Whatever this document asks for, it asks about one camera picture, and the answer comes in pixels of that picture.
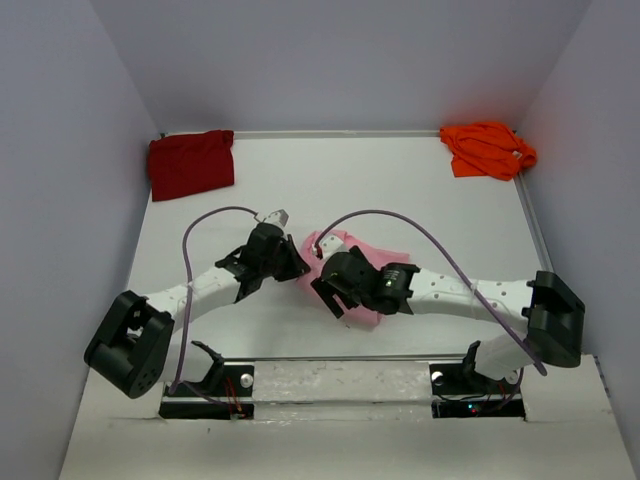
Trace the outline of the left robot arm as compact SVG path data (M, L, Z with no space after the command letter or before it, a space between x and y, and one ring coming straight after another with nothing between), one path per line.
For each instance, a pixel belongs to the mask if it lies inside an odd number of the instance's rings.
M286 282L310 272L291 235L261 222L247 242L201 275L153 294L131 290L113 300L84 352L84 362L131 399L182 371L186 347L170 347L177 332L218 308L255 293L266 279Z

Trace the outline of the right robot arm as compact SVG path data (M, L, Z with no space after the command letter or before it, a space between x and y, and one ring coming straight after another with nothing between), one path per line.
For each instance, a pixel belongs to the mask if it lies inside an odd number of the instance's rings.
M311 283L336 317L363 307L383 316L448 315L495 322L503 334L473 342L460 368L462 384L482 392L529 365L572 369L582 361L584 302L555 273L532 280L455 278L413 264L374 267L358 248L338 252Z

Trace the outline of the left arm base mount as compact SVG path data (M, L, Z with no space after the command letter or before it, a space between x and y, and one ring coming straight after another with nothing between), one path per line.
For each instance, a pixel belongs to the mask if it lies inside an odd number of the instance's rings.
M182 381L173 393L165 387L159 416L167 420L252 420L255 365L227 362L202 342L192 341L191 345L206 352L212 365L199 382Z

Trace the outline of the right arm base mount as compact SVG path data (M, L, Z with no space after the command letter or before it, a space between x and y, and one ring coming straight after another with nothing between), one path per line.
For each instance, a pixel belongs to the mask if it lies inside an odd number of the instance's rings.
M478 374L475 356L481 342L471 344L458 363L429 366L434 399L431 411L435 419L449 418L521 418L526 417L519 390L521 377L514 384Z

